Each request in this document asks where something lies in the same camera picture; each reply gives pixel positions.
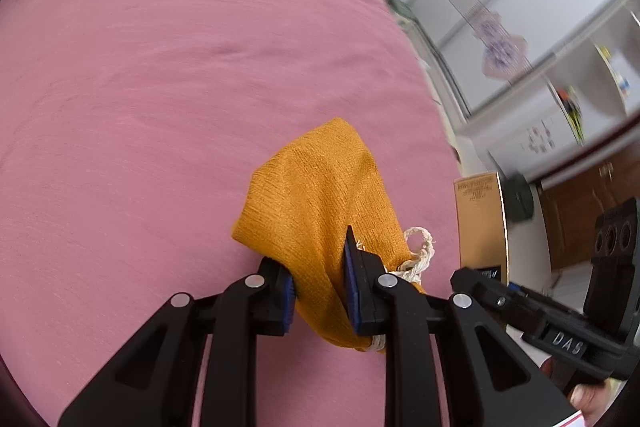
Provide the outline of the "person's hand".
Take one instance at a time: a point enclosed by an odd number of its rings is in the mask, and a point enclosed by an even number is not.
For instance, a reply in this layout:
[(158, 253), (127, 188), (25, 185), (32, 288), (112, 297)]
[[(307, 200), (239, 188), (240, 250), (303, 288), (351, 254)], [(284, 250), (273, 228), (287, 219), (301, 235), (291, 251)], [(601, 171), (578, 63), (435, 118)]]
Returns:
[(568, 395), (568, 401), (582, 412), (585, 425), (592, 427), (611, 405), (621, 384), (616, 379), (607, 379), (598, 385), (579, 384)]

